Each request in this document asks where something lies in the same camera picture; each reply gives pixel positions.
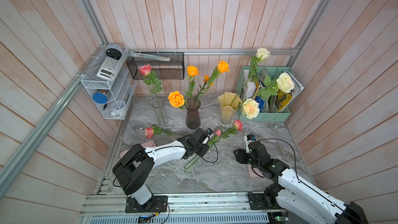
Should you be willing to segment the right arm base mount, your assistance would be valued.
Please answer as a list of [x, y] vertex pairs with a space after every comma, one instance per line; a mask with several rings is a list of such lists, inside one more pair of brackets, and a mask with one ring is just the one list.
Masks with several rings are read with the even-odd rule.
[[276, 198], [280, 196], [280, 192], [276, 193], [270, 190], [265, 190], [264, 193], [248, 192], [247, 198], [251, 210], [267, 210], [278, 209], [279, 211], [287, 211], [286, 208], [281, 207]]

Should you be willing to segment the orange rose large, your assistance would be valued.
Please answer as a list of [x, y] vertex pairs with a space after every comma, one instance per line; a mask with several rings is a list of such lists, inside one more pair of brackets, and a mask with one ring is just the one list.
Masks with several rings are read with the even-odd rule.
[[168, 100], [174, 108], [184, 109], [186, 107], [184, 96], [179, 91], [171, 92], [168, 96]]

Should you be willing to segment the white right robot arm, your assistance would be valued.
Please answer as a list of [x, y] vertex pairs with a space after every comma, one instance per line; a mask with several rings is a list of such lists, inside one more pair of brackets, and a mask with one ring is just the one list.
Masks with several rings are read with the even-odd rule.
[[293, 212], [310, 224], [366, 224], [362, 207], [332, 197], [315, 185], [299, 177], [295, 168], [273, 159], [261, 141], [250, 134], [245, 137], [245, 149], [233, 153], [240, 164], [258, 169], [261, 177], [273, 183], [262, 194], [247, 194], [251, 210], [280, 207]]

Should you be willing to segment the cream rose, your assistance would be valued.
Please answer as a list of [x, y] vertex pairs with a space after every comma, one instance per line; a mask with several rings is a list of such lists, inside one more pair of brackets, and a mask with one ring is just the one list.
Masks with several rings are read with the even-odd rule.
[[[244, 87], [248, 85], [249, 82], [252, 83], [260, 83], [258, 77], [257, 77], [257, 69], [258, 69], [258, 64], [260, 62], [264, 62], [266, 59], [269, 58], [271, 53], [266, 49], [266, 48], [258, 48], [257, 53], [255, 56], [251, 56], [250, 58], [250, 69], [248, 73], [248, 77], [244, 82]], [[266, 91], [267, 88], [259, 88], [257, 92], [254, 92], [251, 95], [245, 95], [246, 100], [247, 99], [255, 99], [256, 96], [261, 96], [263, 94], [263, 91]]]
[[240, 109], [243, 115], [248, 119], [254, 119], [260, 113], [259, 103], [253, 99], [246, 99], [244, 102], [239, 103], [238, 109]]
[[261, 99], [267, 100], [271, 96], [278, 95], [279, 91], [290, 93], [295, 87], [288, 73], [280, 74], [275, 80], [271, 80], [269, 76], [266, 76], [263, 82], [265, 86], [253, 95], [254, 98], [260, 96]]

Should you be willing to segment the orange carnation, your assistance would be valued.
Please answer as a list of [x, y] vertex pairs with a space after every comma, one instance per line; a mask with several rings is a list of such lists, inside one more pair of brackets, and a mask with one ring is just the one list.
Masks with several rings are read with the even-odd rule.
[[214, 80], [212, 79], [212, 77], [209, 77], [207, 75], [204, 76], [203, 82], [204, 84], [200, 85], [198, 93], [195, 96], [195, 99], [197, 101], [199, 101], [203, 97], [203, 95], [210, 89], [210, 87], [214, 84]]

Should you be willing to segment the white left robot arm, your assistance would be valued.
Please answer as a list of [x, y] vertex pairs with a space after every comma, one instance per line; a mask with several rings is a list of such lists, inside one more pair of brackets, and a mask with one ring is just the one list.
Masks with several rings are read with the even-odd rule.
[[113, 174], [123, 192], [139, 205], [147, 204], [153, 193], [146, 185], [151, 170], [166, 162], [188, 159], [192, 155], [203, 157], [209, 150], [212, 129], [198, 128], [194, 133], [159, 147], [145, 148], [136, 144], [114, 165]]

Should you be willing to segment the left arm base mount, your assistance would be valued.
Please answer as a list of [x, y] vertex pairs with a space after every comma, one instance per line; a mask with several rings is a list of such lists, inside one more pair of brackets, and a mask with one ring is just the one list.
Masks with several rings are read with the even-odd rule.
[[132, 196], [126, 198], [126, 213], [161, 213], [168, 209], [168, 196], [153, 196], [144, 204], [139, 204]]

